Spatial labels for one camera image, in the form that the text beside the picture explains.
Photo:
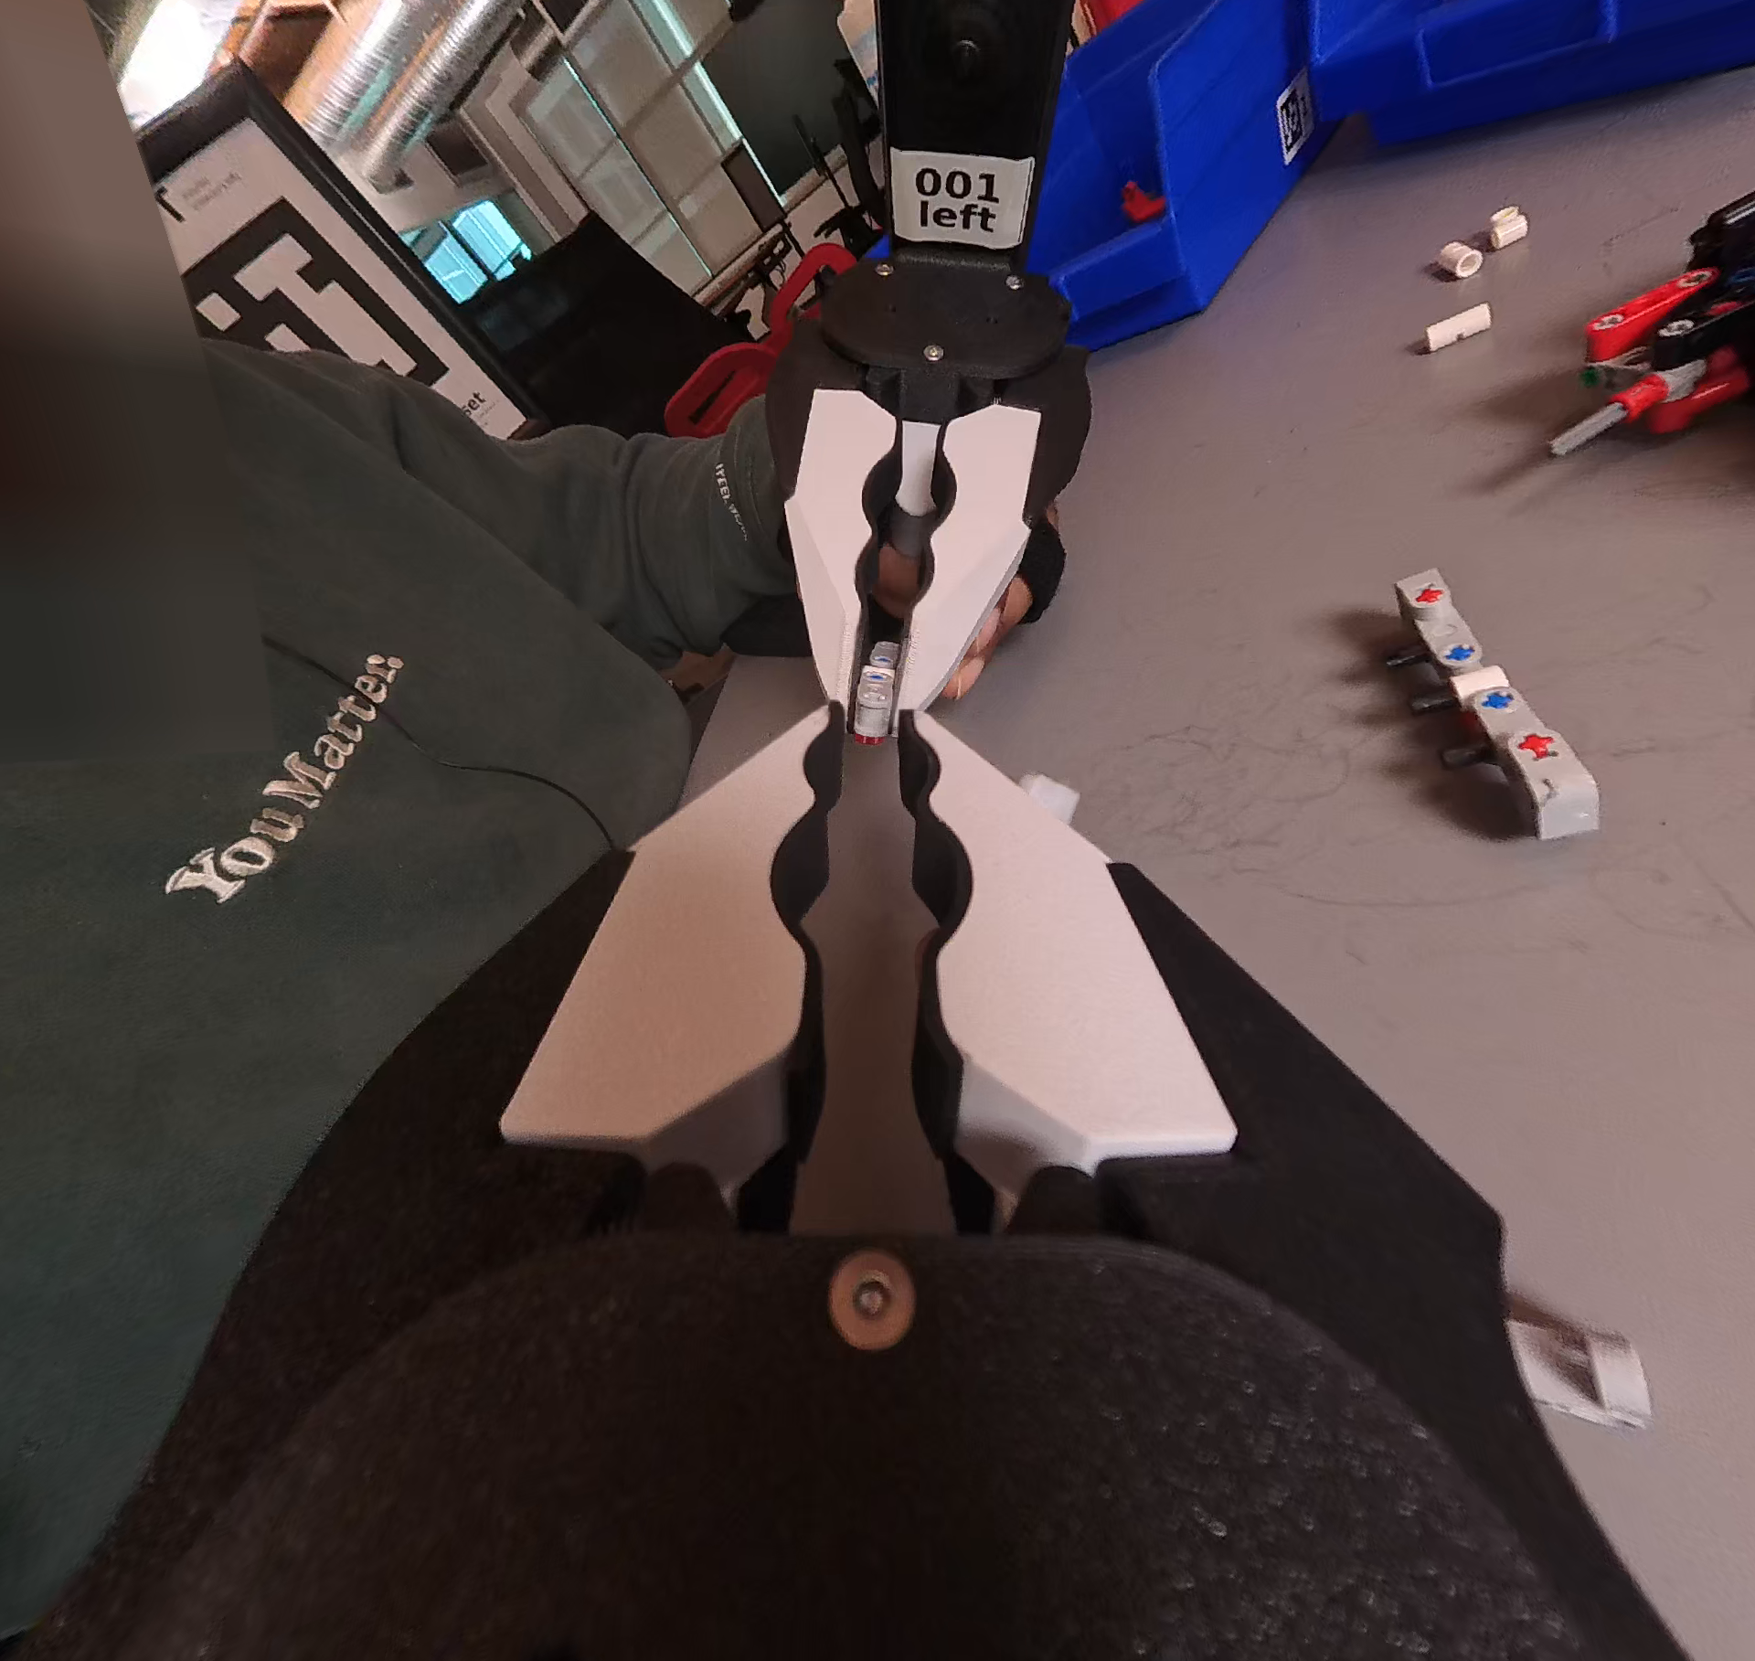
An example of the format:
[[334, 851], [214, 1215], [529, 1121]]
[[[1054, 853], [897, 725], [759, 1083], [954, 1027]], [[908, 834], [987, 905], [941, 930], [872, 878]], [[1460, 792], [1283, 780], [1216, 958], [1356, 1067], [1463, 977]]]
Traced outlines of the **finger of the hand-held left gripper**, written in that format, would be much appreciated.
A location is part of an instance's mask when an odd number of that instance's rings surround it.
[[864, 489], [897, 445], [897, 422], [853, 390], [816, 390], [786, 528], [824, 700], [853, 708], [860, 667], [859, 560], [872, 541]]
[[924, 545], [927, 568], [901, 658], [903, 713], [924, 711], [941, 694], [1017, 572], [1038, 426], [1031, 407], [991, 403], [943, 430], [950, 501]]

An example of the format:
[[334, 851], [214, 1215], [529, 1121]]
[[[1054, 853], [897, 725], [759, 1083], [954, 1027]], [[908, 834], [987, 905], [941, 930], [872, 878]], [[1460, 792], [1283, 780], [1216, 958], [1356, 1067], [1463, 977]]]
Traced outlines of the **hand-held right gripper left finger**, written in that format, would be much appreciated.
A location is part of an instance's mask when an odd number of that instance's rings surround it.
[[824, 1100], [839, 708], [822, 704], [640, 838], [499, 1117], [510, 1146], [704, 1171], [746, 1230], [790, 1226]]

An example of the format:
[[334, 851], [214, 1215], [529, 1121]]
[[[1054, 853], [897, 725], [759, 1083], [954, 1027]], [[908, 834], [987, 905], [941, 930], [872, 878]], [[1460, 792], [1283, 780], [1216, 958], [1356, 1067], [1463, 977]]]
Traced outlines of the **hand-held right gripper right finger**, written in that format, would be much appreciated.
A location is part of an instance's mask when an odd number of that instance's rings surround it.
[[912, 1098], [958, 1232], [1042, 1169], [1215, 1157], [1237, 1125], [1107, 857], [929, 713], [901, 719], [910, 880], [933, 928]]

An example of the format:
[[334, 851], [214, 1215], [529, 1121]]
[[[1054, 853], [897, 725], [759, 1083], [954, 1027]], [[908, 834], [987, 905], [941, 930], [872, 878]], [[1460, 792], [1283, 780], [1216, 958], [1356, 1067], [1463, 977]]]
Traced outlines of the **person's left forearm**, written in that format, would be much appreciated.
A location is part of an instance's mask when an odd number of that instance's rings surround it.
[[642, 660], [707, 656], [795, 597], [763, 399], [704, 440], [564, 424], [508, 442], [422, 388], [393, 392], [409, 474]]

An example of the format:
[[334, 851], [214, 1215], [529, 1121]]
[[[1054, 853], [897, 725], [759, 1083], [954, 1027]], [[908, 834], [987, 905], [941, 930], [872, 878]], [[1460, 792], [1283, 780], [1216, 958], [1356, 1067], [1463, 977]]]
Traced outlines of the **grey lego assembly with pins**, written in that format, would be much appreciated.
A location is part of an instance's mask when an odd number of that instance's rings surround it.
[[1595, 832], [1599, 794], [1567, 738], [1538, 713], [1456, 606], [1448, 581], [1415, 572], [1393, 587], [1406, 629], [1389, 667], [1417, 667], [1433, 685], [1408, 698], [1414, 715], [1450, 715], [1460, 738], [1440, 753], [1446, 769], [1488, 765], [1519, 803], [1525, 830], [1538, 840]]

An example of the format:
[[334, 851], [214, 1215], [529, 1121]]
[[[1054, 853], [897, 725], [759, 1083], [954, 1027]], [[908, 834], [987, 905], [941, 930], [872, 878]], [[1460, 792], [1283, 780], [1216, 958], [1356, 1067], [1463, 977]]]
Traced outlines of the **partly built lego car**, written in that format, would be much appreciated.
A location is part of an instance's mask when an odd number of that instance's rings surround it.
[[1599, 405], [1548, 442], [1553, 459], [1615, 428], [1676, 436], [1750, 399], [1752, 195], [1714, 208], [1687, 244], [1680, 273], [1582, 327], [1580, 382]]

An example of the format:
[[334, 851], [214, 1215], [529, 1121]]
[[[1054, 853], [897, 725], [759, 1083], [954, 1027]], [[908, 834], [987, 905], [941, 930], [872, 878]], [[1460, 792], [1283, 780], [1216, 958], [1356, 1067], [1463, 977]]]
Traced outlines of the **person's left hand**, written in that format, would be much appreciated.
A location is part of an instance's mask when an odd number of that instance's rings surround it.
[[996, 604], [981, 621], [975, 639], [943, 685], [939, 692], [943, 698], [964, 698], [991, 662], [996, 646], [1019, 625], [1038, 620], [1058, 595], [1063, 576], [1063, 539], [1060, 528], [1060, 509], [1052, 503], [1031, 526], [1023, 553], [1019, 553], [1015, 576], [996, 598]]

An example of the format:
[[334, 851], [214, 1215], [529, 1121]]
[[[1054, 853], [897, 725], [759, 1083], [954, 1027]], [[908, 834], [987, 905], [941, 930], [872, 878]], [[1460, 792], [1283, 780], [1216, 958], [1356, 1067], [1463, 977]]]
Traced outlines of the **red plastic container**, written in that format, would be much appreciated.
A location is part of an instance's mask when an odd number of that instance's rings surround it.
[[734, 415], [748, 401], [765, 394], [795, 323], [811, 315], [820, 302], [822, 288], [855, 264], [857, 258], [843, 246], [813, 246], [776, 290], [767, 332], [713, 352], [669, 398], [665, 434], [677, 440], [707, 440], [725, 434]]

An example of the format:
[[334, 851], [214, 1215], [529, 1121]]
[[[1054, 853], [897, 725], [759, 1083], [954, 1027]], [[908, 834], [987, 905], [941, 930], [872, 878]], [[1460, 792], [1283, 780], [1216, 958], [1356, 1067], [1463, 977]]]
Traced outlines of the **black panel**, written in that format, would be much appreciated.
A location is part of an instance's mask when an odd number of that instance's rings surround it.
[[715, 352], [748, 342], [598, 216], [499, 285], [497, 350], [554, 424], [663, 434], [665, 409]]

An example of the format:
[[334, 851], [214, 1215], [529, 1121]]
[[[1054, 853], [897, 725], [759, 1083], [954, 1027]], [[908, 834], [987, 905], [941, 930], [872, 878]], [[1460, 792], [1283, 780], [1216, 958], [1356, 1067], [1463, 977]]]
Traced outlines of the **blue plastic bin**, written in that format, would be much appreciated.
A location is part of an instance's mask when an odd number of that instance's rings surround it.
[[[1142, 0], [1067, 55], [1027, 267], [1098, 350], [1201, 311], [1324, 149], [1306, 0]], [[1167, 197], [1128, 225], [1123, 183]]]

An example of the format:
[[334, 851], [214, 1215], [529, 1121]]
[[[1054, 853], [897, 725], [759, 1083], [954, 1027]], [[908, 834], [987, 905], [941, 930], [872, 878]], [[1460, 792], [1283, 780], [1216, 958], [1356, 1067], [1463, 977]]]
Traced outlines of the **green hoodie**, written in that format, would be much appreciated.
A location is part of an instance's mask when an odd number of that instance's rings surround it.
[[401, 465], [411, 380], [202, 359], [265, 744], [3, 773], [3, 1636], [137, 1484], [330, 1123], [688, 767], [667, 664]]

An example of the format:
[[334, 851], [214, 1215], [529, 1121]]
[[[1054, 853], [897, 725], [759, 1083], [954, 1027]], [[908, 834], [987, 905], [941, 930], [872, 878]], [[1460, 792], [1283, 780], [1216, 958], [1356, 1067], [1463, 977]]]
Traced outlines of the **printed cardboard box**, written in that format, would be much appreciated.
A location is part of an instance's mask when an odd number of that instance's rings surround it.
[[204, 336], [386, 369], [499, 440], [547, 426], [470, 317], [250, 70], [210, 76], [135, 143]]

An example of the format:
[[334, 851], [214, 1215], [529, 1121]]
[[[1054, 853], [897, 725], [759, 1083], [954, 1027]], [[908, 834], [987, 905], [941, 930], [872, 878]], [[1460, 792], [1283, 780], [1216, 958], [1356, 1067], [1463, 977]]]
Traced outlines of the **blue bin with bags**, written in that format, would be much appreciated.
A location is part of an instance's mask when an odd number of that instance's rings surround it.
[[1379, 143], [1750, 65], [1752, 0], [1306, 0], [1326, 122]]

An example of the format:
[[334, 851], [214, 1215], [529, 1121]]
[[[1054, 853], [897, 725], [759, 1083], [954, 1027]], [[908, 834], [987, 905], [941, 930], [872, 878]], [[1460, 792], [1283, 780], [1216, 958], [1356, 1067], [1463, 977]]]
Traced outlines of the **silver air duct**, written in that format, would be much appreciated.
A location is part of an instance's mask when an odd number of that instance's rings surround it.
[[361, 185], [392, 191], [527, 0], [340, 0], [284, 109]]

